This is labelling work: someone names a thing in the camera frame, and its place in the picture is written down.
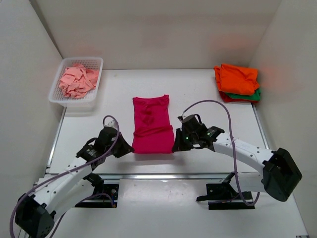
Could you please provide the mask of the magenta t shirt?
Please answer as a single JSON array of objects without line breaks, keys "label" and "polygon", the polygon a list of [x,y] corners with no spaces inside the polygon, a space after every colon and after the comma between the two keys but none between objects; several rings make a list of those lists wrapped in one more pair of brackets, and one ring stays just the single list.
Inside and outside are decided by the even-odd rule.
[{"label": "magenta t shirt", "polygon": [[169,96],[132,99],[134,132],[132,147],[135,154],[171,154],[174,132],[170,124]]}]

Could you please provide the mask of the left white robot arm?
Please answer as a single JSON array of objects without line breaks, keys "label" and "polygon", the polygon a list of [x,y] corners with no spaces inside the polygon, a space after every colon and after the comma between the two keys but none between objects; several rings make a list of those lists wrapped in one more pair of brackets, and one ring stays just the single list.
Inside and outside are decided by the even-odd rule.
[{"label": "left white robot arm", "polygon": [[120,158],[133,151],[118,129],[105,126],[98,137],[88,140],[77,152],[64,172],[39,183],[19,198],[10,223],[33,238],[46,237],[56,220],[70,208],[102,195],[104,180],[93,171],[108,156]]}]

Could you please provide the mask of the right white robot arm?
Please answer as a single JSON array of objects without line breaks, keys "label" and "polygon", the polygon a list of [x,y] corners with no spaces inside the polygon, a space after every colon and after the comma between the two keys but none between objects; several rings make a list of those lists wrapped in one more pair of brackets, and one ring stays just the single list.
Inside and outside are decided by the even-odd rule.
[{"label": "right white robot arm", "polygon": [[216,184],[218,195],[201,196],[198,201],[220,200],[222,194],[232,199],[239,192],[265,192],[275,200],[285,202],[303,177],[290,153],[283,148],[272,151],[231,139],[219,127],[207,128],[198,114],[179,116],[178,119],[182,127],[176,130],[173,152],[209,149],[254,169],[250,173],[231,172]]}]

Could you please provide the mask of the red folded t shirt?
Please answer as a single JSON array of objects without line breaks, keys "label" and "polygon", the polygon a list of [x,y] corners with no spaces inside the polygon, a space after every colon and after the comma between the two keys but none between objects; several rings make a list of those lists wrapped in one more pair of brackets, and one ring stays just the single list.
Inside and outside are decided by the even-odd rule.
[{"label": "red folded t shirt", "polygon": [[219,95],[221,97],[221,99],[226,102],[226,103],[230,103],[230,102],[249,102],[249,101],[243,101],[243,100],[234,100],[234,99],[230,99],[228,96],[225,95],[224,92],[219,91]]}]

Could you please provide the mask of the white plastic basket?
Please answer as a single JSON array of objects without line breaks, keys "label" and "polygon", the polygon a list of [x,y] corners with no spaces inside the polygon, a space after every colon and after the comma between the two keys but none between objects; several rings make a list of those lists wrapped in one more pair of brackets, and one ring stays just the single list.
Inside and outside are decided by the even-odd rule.
[{"label": "white plastic basket", "polygon": [[49,101],[69,108],[94,107],[104,60],[74,57],[62,60],[49,93]]}]

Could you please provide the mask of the orange folded t shirt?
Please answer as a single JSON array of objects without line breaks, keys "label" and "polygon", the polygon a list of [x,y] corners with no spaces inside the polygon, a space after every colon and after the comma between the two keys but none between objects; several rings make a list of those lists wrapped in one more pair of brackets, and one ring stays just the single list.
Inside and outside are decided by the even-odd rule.
[{"label": "orange folded t shirt", "polygon": [[224,63],[221,66],[214,66],[213,69],[220,92],[252,96],[260,87],[257,81],[257,69]]}]

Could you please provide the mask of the pink t shirt in basket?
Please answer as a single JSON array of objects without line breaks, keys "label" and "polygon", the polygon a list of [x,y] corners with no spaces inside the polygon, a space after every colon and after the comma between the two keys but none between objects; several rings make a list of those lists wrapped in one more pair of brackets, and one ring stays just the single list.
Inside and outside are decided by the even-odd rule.
[{"label": "pink t shirt in basket", "polygon": [[99,73],[99,70],[88,69],[78,63],[74,64],[66,68],[59,80],[59,89],[66,98],[82,99],[90,91],[96,89]]}]

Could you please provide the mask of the green folded t shirt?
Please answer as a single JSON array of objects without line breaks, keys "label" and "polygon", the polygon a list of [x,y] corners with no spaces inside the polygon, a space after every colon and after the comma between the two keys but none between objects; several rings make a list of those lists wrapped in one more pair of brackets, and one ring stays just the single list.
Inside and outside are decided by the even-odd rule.
[{"label": "green folded t shirt", "polygon": [[228,96],[230,99],[234,100],[243,100],[243,101],[249,101],[257,103],[261,100],[261,90],[258,88],[255,90],[253,95],[239,95],[239,94],[232,94],[232,93],[225,93],[226,96]]}]

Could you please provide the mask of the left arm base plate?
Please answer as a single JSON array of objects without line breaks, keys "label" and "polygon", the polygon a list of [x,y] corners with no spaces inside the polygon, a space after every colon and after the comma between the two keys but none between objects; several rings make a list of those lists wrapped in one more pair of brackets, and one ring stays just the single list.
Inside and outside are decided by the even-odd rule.
[{"label": "left arm base plate", "polygon": [[75,205],[76,208],[109,208],[117,207],[119,181],[107,181],[94,189],[92,195]]}]

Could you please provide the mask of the aluminium table rail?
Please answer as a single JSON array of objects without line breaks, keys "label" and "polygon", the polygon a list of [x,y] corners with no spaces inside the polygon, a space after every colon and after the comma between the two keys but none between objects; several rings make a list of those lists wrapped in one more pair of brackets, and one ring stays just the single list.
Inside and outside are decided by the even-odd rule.
[{"label": "aluminium table rail", "polygon": [[99,174],[105,180],[119,180],[119,179],[224,179],[229,173],[189,173],[189,174]]}]

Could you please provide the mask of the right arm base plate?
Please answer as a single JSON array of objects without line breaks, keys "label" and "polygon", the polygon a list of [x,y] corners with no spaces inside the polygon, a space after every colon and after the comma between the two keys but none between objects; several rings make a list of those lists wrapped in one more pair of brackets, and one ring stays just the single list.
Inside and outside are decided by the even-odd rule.
[{"label": "right arm base plate", "polygon": [[206,195],[198,196],[197,202],[208,202],[209,210],[253,210],[255,206],[247,206],[241,196],[230,185],[235,181],[234,173],[230,173],[223,181],[206,184]]}]

